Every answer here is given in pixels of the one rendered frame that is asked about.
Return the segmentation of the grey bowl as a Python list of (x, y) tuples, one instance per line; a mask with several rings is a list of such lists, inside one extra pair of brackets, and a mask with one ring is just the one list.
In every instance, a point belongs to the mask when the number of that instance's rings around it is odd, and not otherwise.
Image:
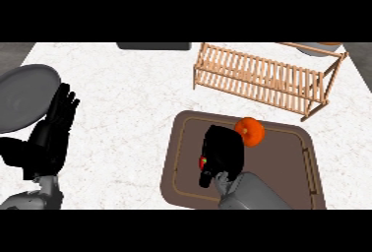
[(310, 56), (325, 57), (334, 56), (341, 57), (344, 53), (337, 53), (340, 44), (324, 44), (319, 42), (295, 42), (295, 47), (298, 50)]

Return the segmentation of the grey round plate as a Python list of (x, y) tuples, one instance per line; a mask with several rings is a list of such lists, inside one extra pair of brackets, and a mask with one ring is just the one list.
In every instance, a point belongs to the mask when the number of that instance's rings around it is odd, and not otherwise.
[(0, 134), (45, 117), (59, 84), (58, 72), (45, 64), (21, 66), (0, 76)]

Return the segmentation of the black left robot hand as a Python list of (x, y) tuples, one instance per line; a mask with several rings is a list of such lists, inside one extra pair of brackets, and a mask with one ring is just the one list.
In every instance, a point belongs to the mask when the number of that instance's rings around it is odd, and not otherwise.
[(78, 103), (70, 84), (61, 84), (30, 140), (0, 137), (0, 157), (9, 166), (22, 168), (25, 180), (56, 176), (64, 167)]

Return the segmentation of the dark grey flat appliance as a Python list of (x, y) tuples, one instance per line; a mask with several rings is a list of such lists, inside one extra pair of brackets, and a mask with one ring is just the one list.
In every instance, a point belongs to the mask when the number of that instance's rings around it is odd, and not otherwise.
[(117, 42), (121, 49), (132, 50), (189, 50), (191, 42)]

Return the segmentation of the wooden tiered shelf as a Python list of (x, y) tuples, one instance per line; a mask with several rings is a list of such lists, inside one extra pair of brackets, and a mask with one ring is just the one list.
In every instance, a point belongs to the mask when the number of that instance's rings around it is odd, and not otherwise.
[(282, 45), (335, 57), (324, 72), (202, 42), (194, 65), (194, 86), (259, 101), (303, 115), (306, 121), (329, 104), (328, 95), (349, 52), (335, 53), (295, 42)]

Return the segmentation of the brown tray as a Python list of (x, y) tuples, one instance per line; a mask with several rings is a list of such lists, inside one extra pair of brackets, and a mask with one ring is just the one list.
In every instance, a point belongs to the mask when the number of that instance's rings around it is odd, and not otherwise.
[[(232, 128), (238, 119), (186, 110), (176, 115), (161, 177), (167, 203), (192, 209), (214, 209), (216, 188), (200, 186), (202, 142), (213, 125)], [(315, 146), (307, 131), (294, 125), (264, 122), (262, 143), (244, 150), (244, 169), (253, 172), (290, 206), (303, 210), (326, 207)]]

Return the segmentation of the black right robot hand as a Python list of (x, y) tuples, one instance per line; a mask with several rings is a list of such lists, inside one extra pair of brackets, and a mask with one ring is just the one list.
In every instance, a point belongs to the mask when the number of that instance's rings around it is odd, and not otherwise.
[(229, 181), (233, 181), (244, 168), (244, 142), (233, 129), (217, 125), (210, 127), (201, 156), (207, 158), (207, 164), (201, 170), (200, 186), (208, 188), (220, 172), (226, 172)]

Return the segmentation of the orange pumpkin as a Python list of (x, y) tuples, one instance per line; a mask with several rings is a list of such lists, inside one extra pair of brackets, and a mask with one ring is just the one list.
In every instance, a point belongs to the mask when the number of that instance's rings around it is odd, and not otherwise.
[(233, 126), (247, 147), (256, 147), (264, 139), (264, 127), (251, 117), (244, 117)]

